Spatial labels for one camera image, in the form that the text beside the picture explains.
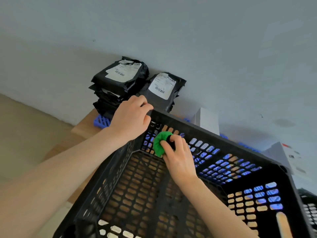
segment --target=green sponge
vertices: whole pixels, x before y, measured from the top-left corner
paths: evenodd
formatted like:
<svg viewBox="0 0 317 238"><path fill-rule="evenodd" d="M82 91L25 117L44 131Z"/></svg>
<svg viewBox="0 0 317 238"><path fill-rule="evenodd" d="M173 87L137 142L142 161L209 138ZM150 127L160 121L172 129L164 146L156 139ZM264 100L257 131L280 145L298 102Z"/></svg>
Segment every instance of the green sponge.
<svg viewBox="0 0 317 238"><path fill-rule="evenodd" d="M166 139L171 135L173 135L171 132L162 131L155 137L153 141L153 150L158 157L161 157L161 155L165 153L163 147L160 144L161 140L166 141Z"/></svg>

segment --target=forearm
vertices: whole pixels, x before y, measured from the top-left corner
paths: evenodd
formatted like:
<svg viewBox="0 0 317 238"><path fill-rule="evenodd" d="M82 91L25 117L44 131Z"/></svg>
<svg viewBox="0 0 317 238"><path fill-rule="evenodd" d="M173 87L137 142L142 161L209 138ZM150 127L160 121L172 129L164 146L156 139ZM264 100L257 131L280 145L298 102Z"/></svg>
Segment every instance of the forearm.
<svg viewBox="0 0 317 238"><path fill-rule="evenodd" d="M124 144L120 134L105 128L7 184L0 191L1 234L32 237L93 170Z"/></svg>
<svg viewBox="0 0 317 238"><path fill-rule="evenodd" d="M195 207L215 238L258 237L200 179L195 179L190 185L184 186L181 190Z"/></svg>

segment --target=black plastic crate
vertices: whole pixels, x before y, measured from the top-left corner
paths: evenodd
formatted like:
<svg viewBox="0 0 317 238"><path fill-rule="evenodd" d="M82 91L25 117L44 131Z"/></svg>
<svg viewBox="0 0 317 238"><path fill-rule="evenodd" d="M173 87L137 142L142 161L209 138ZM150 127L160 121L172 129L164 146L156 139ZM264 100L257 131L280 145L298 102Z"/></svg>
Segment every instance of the black plastic crate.
<svg viewBox="0 0 317 238"><path fill-rule="evenodd" d="M163 159L154 155L153 139L162 130L185 138L198 176L261 238L281 237L279 211L287 216L294 238L313 237L285 167L168 113L153 110L151 118L143 135L100 165L55 238L212 237Z"/></svg>
<svg viewBox="0 0 317 238"><path fill-rule="evenodd" d="M298 190L309 223L317 237L317 196L303 188Z"/></svg>

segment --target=wooden tabletop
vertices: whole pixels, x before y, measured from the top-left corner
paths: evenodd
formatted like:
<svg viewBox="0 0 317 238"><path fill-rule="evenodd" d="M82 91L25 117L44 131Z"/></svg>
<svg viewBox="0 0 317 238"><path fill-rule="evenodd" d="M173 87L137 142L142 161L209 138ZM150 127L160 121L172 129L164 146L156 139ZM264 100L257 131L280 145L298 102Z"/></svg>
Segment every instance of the wooden tabletop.
<svg viewBox="0 0 317 238"><path fill-rule="evenodd" d="M93 126L94 119L98 116L96 109L93 109L82 121L79 122L69 133L69 135L55 145L44 157L43 160L47 160L81 142L94 136L101 129ZM84 190L89 180L93 176L94 172L77 188L77 190L69 197L68 201L72 204L77 200L78 196Z"/></svg>

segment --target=blue plastic basket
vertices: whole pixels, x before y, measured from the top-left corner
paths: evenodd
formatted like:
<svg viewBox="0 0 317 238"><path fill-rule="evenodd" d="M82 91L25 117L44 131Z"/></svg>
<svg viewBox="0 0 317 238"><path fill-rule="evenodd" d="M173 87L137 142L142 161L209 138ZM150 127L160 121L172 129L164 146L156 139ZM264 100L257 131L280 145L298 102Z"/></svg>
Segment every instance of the blue plastic basket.
<svg viewBox="0 0 317 238"><path fill-rule="evenodd" d="M93 125L98 128L106 128L110 126L110 120L98 115L98 117L93 121Z"/></svg>

